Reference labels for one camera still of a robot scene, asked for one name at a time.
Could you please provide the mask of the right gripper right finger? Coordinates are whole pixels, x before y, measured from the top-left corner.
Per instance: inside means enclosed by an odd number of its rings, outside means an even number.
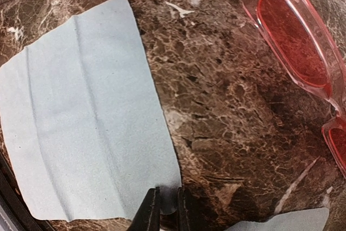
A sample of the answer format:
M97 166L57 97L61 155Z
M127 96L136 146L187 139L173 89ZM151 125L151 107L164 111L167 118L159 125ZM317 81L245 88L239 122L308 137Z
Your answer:
M179 188L177 197L178 230L205 230L204 218L190 190Z

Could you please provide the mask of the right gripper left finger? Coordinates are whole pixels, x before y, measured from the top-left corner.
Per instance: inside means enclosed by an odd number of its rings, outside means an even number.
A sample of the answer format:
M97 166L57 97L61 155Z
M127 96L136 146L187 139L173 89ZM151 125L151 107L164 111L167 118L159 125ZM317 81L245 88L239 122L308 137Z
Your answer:
M150 188L132 220L129 231L159 231L160 212L160 189Z

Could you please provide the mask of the pink translucent sunglasses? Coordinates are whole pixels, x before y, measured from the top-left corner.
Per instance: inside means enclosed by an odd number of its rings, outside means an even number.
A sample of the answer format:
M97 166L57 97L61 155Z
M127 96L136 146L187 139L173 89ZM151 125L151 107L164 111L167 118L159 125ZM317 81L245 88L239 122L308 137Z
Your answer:
M322 134L344 174L345 64L326 25L309 0L243 0L243 7L294 83L335 109Z

